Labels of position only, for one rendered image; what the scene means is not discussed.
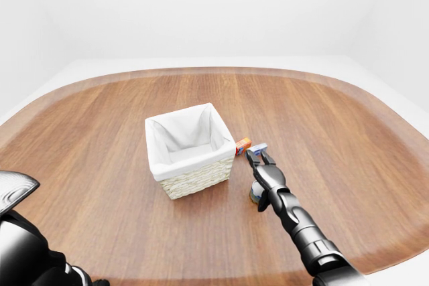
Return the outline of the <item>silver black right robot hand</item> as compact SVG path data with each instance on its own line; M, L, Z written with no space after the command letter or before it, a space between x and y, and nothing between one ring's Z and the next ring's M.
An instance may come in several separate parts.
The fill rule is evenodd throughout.
M258 201L258 211L263 212L269 205L272 205L275 213L279 214L284 208L280 194L290 193L283 172L266 151L256 155L248 149L245 156L253 169L254 178L263 189Z

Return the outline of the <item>white lined wicker basket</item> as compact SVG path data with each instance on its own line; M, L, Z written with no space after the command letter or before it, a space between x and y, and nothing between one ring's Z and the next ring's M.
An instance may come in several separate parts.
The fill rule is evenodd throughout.
M211 103L145 120L149 169L172 200L228 180L235 140Z

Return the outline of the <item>small orange food box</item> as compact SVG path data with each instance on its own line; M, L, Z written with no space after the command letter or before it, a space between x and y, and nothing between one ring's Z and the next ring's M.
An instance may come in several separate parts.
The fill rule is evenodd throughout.
M252 140L248 137L244 137L243 139L236 142L236 152L235 155L242 155L245 151L250 148L252 145Z

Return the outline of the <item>soup can, blue white label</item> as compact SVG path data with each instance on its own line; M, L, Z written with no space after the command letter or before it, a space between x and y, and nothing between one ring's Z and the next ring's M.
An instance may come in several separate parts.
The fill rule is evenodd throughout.
M251 185L251 189L249 192L249 197L251 199L251 201L255 204L258 204L262 194L264 192L264 188L261 186L260 183L258 183L256 180L252 183Z

